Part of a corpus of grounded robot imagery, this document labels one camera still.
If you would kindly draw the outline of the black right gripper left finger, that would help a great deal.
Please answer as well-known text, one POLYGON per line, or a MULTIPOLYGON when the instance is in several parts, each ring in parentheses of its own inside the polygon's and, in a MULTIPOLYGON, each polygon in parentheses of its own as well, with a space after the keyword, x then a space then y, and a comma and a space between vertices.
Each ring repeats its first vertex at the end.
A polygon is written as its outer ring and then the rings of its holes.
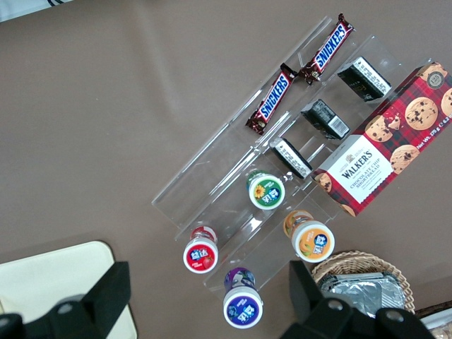
POLYGON ((23 323, 17 313, 1 315, 2 338, 106 338, 131 298, 129 263, 114 263, 79 301, 66 301, 23 323))

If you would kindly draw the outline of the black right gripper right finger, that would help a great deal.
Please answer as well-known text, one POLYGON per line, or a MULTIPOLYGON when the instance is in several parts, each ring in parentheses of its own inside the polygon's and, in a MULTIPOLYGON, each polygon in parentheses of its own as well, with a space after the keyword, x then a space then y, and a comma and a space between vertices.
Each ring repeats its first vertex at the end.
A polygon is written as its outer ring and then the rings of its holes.
POLYGON ((324 297, 301 261, 289 264, 290 299, 297 321, 283 338, 432 338, 413 314, 382 308, 374 318, 337 297, 324 297))

